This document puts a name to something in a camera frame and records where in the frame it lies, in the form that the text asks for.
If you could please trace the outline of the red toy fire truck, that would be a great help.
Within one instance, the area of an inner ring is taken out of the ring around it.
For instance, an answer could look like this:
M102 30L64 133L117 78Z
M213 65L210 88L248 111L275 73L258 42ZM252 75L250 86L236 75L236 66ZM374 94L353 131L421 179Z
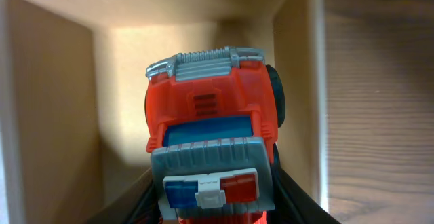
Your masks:
M265 223L285 98L258 48L179 53L149 65L145 96L161 218Z

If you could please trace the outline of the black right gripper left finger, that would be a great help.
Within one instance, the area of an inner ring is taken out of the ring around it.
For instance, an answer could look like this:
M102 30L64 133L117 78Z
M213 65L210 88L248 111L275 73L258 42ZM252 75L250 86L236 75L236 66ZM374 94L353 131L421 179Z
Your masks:
M85 224L159 223L159 207L151 169L146 170L120 197Z

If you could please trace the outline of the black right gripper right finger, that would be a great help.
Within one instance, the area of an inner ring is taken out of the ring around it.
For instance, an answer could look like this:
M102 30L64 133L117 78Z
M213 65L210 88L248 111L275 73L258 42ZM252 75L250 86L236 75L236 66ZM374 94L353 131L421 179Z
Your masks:
M277 145L273 146L271 174L275 203L271 224L340 224L281 167Z

